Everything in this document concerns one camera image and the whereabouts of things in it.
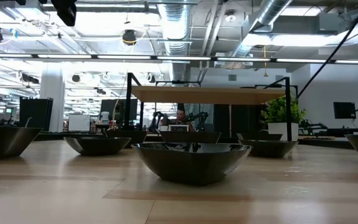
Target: black monitor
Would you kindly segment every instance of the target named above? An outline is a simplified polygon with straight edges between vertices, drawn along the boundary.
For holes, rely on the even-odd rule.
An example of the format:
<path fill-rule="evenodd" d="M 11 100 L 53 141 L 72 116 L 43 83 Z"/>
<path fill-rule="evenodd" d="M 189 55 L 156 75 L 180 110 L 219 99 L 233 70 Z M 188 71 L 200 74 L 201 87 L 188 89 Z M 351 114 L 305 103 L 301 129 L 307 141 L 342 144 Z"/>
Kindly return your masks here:
<path fill-rule="evenodd" d="M 335 119 L 355 119 L 356 106 L 354 103 L 334 102 Z"/>
<path fill-rule="evenodd" d="M 112 111 L 116 105 L 117 100 L 102 100 L 100 113 L 109 112 L 109 120 L 113 120 Z M 114 120 L 123 121 L 125 116 L 126 100 L 119 100 L 116 106 L 116 114 Z M 131 113 L 129 114 L 129 120 L 136 120 L 137 115 L 137 99 L 131 99 Z"/>

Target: ceiling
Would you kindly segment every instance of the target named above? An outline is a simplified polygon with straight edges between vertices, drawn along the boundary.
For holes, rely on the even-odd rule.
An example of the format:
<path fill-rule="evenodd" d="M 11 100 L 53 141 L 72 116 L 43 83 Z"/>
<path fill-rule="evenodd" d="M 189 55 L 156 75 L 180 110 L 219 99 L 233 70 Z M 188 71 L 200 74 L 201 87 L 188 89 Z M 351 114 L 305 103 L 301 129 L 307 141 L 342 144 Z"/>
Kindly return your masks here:
<path fill-rule="evenodd" d="M 108 7 L 90 7 L 77 12 L 76 26 L 66 26 L 57 13 L 51 7 L 42 7 L 38 1 L 27 0 L 26 6 L 12 5 L 13 2 L 0 2 L 0 28 L 4 40 L 0 43 L 0 53 L 21 54 L 120 54 L 120 55 L 164 55 L 165 45 L 161 18 L 158 14 L 125 12 L 127 1 L 77 1 L 121 4 L 122 12 L 110 10 Z M 259 9 L 261 1 L 232 0 L 227 2 L 226 11 L 234 10 L 236 20 L 228 22 L 225 19 L 220 24 L 216 41 L 213 44 L 211 54 L 227 53 L 233 51 L 243 39 L 242 26 L 247 15 Z M 217 19 L 211 16 L 213 1 L 199 0 L 197 5 L 191 8 L 190 55 L 200 55 L 206 35 L 208 21 Z M 351 11 L 358 8 L 358 1 L 319 1 L 319 0 L 294 0 L 286 8 L 282 16 L 316 16 L 326 8 L 332 8 L 329 13 L 337 14 L 343 11 Z M 125 30 L 135 30 L 137 42 L 133 46 L 123 43 L 121 35 Z M 280 58 L 327 58 L 334 47 L 297 47 L 267 45 L 265 48 L 253 47 L 250 53 L 254 57 L 280 57 Z M 343 47 L 336 58 L 358 59 L 358 45 Z M 32 88 L 21 88 L 28 83 L 23 83 L 17 76 L 20 73 L 30 75 L 42 81 L 43 61 L 34 60 L 7 60 L 0 58 L 0 86 L 15 86 L 17 88 L 0 88 L 0 97 L 12 100 L 0 100 L 1 105 L 17 105 L 18 96 L 39 96 L 39 85 Z M 126 73 L 134 73 L 142 85 L 154 85 L 147 81 L 148 75 L 154 75 L 156 80 L 169 80 L 169 63 L 125 63 L 125 62 L 64 62 L 62 66 L 66 72 L 66 111 L 67 113 L 97 111 L 102 98 L 117 98 L 126 95 Z M 291 65 L 277 63 L 269 65 L 269 68 L 287 68 Z M 264 67 L 263 63 L 253 64 L 254 68 Z M 72 75 L 80 75 L 82 82 L 72 81 Z M 84 87 L 116 87 L 114 90 L 106 90 L 105 95 L 100 95 L 92 88 L 84 90 Z M 174 111 L 173 105 L 164 105 L 167 112 Z M 154 110 L 154 104 L 147 105 L 150 111 Z"/>

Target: green plant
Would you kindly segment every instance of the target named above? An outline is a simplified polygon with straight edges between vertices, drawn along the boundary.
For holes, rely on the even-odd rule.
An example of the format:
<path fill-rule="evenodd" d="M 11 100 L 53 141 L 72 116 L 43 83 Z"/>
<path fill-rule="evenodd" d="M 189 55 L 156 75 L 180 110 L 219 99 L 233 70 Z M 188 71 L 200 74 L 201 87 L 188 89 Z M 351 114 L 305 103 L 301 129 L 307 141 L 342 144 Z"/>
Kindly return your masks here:
<path fill-rule="evenodd" d="M 269 101 L 266 110 L 262 111 L 262 116 L 266 123 L 283 123 L 287 122 L 285 109 L 285 97 Z M 299 123 L 306 115 L 306 110 L 299 110 L 298 100 L 291 100 L 291 122 Z"/>

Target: whiteboard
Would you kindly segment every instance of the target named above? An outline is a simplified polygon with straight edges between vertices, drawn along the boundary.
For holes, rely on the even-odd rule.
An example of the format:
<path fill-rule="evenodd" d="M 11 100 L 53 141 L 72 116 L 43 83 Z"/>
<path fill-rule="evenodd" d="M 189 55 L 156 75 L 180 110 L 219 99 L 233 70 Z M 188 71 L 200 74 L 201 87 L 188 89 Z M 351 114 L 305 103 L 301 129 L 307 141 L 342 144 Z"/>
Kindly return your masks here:
<path fill-rule="evenodd" d="M 71 114 L 68 117 L 68 131 L 90 131 L 90 115 Z"/>

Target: white planter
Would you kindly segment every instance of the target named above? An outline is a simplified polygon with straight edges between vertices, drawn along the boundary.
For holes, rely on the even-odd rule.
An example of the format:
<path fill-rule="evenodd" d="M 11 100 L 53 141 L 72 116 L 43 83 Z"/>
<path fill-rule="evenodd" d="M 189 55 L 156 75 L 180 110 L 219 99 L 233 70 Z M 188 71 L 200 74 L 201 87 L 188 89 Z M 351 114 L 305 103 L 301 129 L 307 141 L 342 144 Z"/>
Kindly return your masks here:
<path fill-rule="evenodd" d="M 283 134 L 281 141 L 287 141 L 287 124 L 286 123 L 269 123 L 268 133 L 269 134 Z M 291 123 L 292 130 L 292 141 L 298 140 L 299 124 Z"/>

